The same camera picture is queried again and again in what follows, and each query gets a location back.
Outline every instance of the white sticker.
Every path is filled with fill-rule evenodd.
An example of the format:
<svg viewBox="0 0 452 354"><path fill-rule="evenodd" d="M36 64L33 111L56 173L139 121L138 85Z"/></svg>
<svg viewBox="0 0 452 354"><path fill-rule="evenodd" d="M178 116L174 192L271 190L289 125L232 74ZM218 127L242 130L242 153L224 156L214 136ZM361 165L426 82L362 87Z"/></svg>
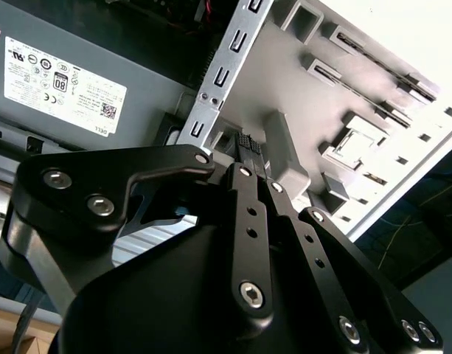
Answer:
<svg viewBox="0 0 452 354"><path fill-rule="evenodd" d="M127 89L6 37L4 96L102 136L116 133Z"/></svg>

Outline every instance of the red wire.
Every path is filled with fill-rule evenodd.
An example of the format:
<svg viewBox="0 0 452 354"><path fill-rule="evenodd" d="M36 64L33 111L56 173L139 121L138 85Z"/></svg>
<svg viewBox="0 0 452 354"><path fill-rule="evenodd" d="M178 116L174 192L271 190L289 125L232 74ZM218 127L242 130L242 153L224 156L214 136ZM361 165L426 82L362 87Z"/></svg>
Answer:
<svg viewBox="0 0 452 354"><path fill-rule="evenodd" d="M210 0L204 0L204 2L206 3L206 21L209 23L211 22L211 20L209 19L209 16L211 15L211 2Z"/></svg>

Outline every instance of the metal chassis frame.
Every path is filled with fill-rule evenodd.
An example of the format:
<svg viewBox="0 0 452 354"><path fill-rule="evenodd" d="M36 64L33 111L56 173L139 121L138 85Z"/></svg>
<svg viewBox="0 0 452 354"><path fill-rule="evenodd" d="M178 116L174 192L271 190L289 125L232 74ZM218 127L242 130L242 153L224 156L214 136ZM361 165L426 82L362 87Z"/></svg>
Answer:
<svg viewBox="0 0 452 354"><path fill-rule="evenodd" d="M209 133L272 4L273 0L239 0L177 144L208 148Z"/></svg>
<svg viewBox="0 0 452 354"><path fill-rule="evenodd" d="M429 153L385 198L376 204L357 225L348 233L347 237L355 242L370 228L383 214L388 211L406 192L408 192L423 176L452 150L452 132Z"/></svg>

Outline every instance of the black cable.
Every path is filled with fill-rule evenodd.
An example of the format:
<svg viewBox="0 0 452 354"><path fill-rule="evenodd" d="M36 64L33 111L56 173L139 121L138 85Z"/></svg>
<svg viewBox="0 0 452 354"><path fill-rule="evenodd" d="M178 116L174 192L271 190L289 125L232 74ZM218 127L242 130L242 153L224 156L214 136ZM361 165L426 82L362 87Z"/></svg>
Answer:
<svg viewBox="0 0 452 354"><path fill-rule="evenodd" d="M37 307L40 305L44 293L37 289L32 289L32 296L27 303L26 307L22 310L19 316L18 324L13 335L13 342L11 343L11 354L19 354L19 347L21 346L22 338L29 327L31 319L34 316Z"/></svg>

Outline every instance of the barcode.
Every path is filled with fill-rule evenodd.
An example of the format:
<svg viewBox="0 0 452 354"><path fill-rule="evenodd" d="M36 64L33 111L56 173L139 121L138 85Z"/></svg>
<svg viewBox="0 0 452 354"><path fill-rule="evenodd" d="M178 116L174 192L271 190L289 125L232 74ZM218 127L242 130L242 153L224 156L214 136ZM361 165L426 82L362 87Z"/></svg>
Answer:
<svg viewBox="0 0 452 354"><path fill-rule="evenodd" d="M100 115L109 119L114 119L114 117L116 116L116 110L116 107L113 107L112 105L109 105L107 103L103 103Z"/></svg>

